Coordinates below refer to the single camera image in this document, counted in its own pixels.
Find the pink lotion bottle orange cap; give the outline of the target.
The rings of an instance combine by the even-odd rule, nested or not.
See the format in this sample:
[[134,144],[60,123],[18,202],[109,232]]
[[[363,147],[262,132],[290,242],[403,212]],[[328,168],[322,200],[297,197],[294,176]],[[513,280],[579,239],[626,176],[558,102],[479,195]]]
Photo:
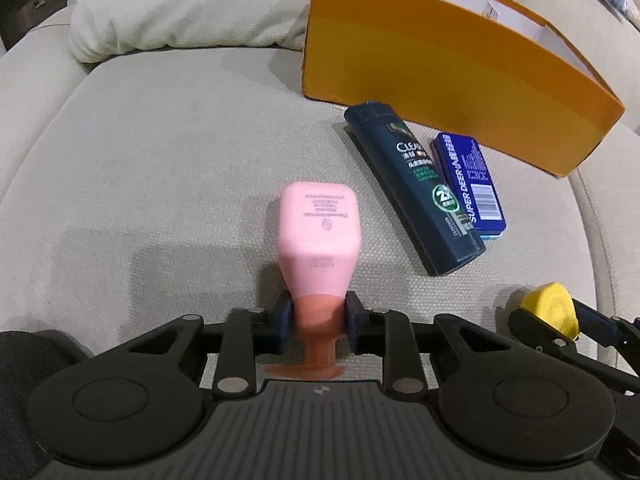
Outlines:
[[331,380],[336,344],[345,336],[346,294],[361,246],[355,192],[344,184],[294,182],[280,197],[278,265],[293,299],[294,336],[305,346],[300,365],[268,372],[299,380]]

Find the dark blue shampoo bottle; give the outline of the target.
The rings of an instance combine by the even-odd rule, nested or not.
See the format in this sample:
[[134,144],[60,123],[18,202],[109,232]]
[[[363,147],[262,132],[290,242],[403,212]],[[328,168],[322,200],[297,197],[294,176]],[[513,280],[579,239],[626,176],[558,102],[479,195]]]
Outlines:
[[369,101],[347,107],[344,117],[427,271],[447,275],[484,254],[457,195],[391,106]]

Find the blue Super Deer box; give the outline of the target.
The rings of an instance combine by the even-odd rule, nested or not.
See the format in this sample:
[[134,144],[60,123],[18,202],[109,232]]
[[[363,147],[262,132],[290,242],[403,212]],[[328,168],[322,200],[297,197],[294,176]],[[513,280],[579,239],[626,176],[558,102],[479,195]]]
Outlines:
[[441,131],[432,147],[446,182],[480,237],[500,237],[506,230],[506,216],[477,140]]

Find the orange cardboard box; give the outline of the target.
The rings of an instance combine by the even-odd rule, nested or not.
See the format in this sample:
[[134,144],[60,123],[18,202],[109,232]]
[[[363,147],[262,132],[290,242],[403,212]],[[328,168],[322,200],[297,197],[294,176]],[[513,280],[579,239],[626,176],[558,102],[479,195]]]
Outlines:
[[559,177],[625,110],[551,23],[512,0],[310,0],[303,92],[390,104]]

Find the beige throw pillow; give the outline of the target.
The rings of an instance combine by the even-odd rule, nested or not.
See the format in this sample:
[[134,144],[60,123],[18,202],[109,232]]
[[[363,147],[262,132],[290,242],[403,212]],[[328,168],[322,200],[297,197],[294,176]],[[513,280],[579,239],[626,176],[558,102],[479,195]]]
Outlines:
[[81,63],[164,47],[302,50],[310,0],[76,0],[70,50]]

